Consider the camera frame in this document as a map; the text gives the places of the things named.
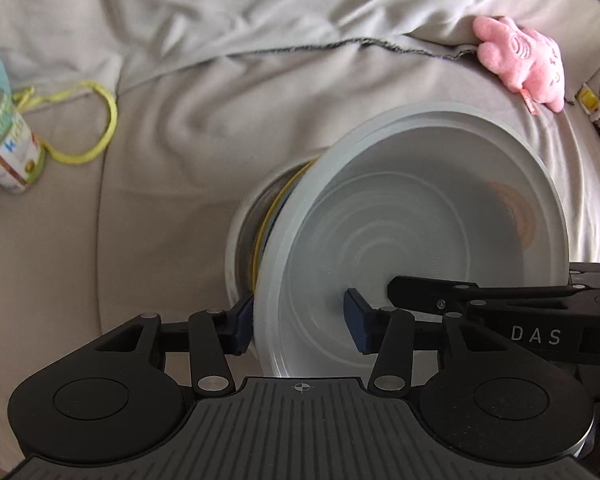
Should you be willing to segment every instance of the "white plastic bowl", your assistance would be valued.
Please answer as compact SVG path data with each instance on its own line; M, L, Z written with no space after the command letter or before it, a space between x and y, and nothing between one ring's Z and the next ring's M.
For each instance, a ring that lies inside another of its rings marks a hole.
M399 274L567 283L558 195L515 131L465 105L428 103L384 113L328 149L266 246L254 306L264 373L366 381L375 356L357 352L343 294L355 287L372 306L386 305ZM414 383L435 372L433 359L416 356Z

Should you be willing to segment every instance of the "pink plush toy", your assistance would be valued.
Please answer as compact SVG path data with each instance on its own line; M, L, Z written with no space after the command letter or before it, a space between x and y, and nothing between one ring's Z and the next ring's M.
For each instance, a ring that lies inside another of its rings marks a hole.
M531 28L519 29L506 16L499 20L478 16L474 32L484 41L478 46L478 59L510 91L526 89L534 101L562 111L564 69L554 40Z

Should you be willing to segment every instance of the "orange tag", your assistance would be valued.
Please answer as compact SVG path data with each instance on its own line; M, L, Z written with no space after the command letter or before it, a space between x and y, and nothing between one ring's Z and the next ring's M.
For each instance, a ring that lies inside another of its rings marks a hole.
M520 95L522 95L522 98L525 100L525 105L526 105L527 110L529 110L529 113L531 115L540 115L540 110L538 110L538 105L531 98L531 95L525 88L523 88L520 91Z

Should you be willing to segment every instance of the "silver screw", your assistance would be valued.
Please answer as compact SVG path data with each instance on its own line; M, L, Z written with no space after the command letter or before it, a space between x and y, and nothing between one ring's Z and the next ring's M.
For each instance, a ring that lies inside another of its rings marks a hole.
M206 392L219 392L229 385L229 381L219 375L208 375L198 381L198 387Z
M404 379L397 375L381 375L374 381L376 388L386 392L397 392L406 386Z

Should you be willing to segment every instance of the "yellow rim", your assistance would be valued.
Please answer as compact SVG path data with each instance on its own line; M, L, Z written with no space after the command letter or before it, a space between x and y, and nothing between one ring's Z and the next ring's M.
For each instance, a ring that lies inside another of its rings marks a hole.
M310 160L293 177L291 177L289 182L285 184L285 187L283 187L280 190L280 192L276 195L275 199L273 199L273 202L271 203L271 206L269 207L267 214L265 215L264 220L260 225L260 229L258 230L258 236L256 237L256 245L253 250L253 258L251 259L251 289L254 293L256 291L256 283L258 281L258 254L260 254L260 248L262 247L262 244L264 242L264 233L266 232L267 225L271 220L271 216L277 209L278 204L282 200L282 197L289 190L289 188L293 186L293 184L295 184L298 181L298 179L306 173L306 170L308 170L316 160L316 158L314 158L314 160Z

